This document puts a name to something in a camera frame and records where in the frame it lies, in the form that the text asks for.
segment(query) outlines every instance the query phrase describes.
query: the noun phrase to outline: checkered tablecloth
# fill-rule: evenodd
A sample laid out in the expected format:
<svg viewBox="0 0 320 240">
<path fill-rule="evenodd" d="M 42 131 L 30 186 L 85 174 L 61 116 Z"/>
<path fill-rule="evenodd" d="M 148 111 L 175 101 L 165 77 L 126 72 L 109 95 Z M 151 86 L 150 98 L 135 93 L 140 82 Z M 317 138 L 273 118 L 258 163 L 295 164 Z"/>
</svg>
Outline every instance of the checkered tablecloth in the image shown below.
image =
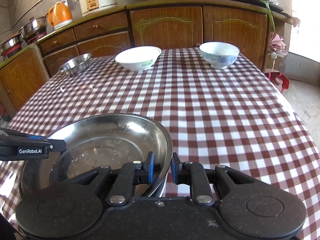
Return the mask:
<svg viewBox="0 0 320 240">
<path fill-rule="evenodd" d="M 57 74 L 12 119 L 9 128 L 48 135 L 92 115 L 146 115 L 169 131 L 182 161 L 218 163 L 297 195 L 308 209 L 299 237 L 320 237 L 319 155 L 286 99 L 243 55 L 215 70 L 197 48 L 164 50 L 153 68 L 129 72 L 114 57 L 92 60 L 85 72 Z M 0 165 L 0 212 L 15 227 L 18 176 L 23 162 Z M 167 196 L 189 193 L 174 185 Z"/>
</svg>

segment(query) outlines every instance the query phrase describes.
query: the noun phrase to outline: wall pipe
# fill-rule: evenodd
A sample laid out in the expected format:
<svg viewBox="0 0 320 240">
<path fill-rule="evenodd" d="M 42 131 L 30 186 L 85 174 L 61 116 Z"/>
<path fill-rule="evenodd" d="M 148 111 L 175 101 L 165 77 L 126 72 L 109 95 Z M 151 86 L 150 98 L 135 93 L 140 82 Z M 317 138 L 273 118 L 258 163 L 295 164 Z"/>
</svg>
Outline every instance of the wall pipe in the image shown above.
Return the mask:
<svg viewBox="0 0 320 240">
<path fill-rule="evenodd" d="M 41 2 L 42 2 L 42 0 L 38 0 L 33 6 L 31 6 L 28 10 L 26 10 L 24 14 L 22 14 L 22 15 L 19 17 L 19 19 L 18 19 L 9 29 L 7 29 L 7 30 L 5 30 L 5 31 L 3 31 L 3 32 L 0 32 L 0 34 L 12 30 L 12 28 L 22 19 L 22 17 L 24 17 L 31 9 L 33 9 L 36 5 L 38 5 L 38 4 L 41 3 Z"/>
</svg>

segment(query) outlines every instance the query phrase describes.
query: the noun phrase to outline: floor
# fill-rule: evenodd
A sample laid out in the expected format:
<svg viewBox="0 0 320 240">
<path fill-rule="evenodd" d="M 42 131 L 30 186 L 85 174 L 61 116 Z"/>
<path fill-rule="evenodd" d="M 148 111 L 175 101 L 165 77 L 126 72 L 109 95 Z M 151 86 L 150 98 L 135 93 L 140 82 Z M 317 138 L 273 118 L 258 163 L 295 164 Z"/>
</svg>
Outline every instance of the floor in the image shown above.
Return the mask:
<svg viewBox="0 0 320 240">
<path fill-rule="evenodd" d="M 320 87 L 290 80 L 285 97 L 305 123 L 316 146 L 320 147 Z"/>
</svg>

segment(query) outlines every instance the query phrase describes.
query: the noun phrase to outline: orange electric kettle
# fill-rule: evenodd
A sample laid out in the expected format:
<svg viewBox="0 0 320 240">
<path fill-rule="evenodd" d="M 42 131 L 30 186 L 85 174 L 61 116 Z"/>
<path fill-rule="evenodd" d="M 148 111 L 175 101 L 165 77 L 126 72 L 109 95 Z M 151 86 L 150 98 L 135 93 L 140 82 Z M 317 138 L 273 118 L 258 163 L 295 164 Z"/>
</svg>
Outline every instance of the orange electric kettle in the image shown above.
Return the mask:
<svg viewBox="0 0 320 240">
<path fill-rule="evenodd" d="M 55 30 L 72 22 L 72 13 L 64 2 L 57 2 L 50 8 L 47 14 L 48 23 L 54 26 Z"/>
</svg>

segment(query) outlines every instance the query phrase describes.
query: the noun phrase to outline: metal bowl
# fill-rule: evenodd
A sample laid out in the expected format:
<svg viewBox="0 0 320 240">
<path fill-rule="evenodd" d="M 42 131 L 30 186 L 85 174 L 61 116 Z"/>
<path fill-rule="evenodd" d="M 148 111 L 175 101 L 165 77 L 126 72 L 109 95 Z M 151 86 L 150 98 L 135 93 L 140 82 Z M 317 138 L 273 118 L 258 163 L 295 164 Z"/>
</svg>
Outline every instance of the metal bowl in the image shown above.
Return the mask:
<svg viewBox="0 0 320 240">
<path fill-rule="evenodd" d="M 32 193 L 101 165 L 112 169 L 143 161 L 155 153 L 155 181 L 138 185 L 135 195 L 151 196 L 165 180 L 172 158 L 172 140 L 158 122 L 138 114 L 105 114 L 67 125 L 51 136 L 63 139 L 67 149 L 50 153 L 49 159 L 27 161 L 20 173 L 20 194 Z"/>
<path fill-rule="evenodd" d="M 20 33 L 9 36 L 1 45 L 0 45 L 0 55 L 13 48 L 18 44 L 22 44 L 23 39 Z"/>
<path fill-rule="evenodd" d="M 72 77 L 85 71 L 89 67 L 91 55 L 91 53 L 86 53 L 67 61 L 58 69 L 58 72 Z"/>
<path fill-rule="evenodd" d="M 46 32 L 47 31 L 47 19 L 45 16 L 40 17 L 38 19 L 29 19 L 30 22 L 28 22 L 26 25 L 24 25 L 19 32 L 21 33 L 23 39 L 27 42 L 30 40 L 31 36 L 34 34 L 40 33 L 40 32 Z"/>
</svg>

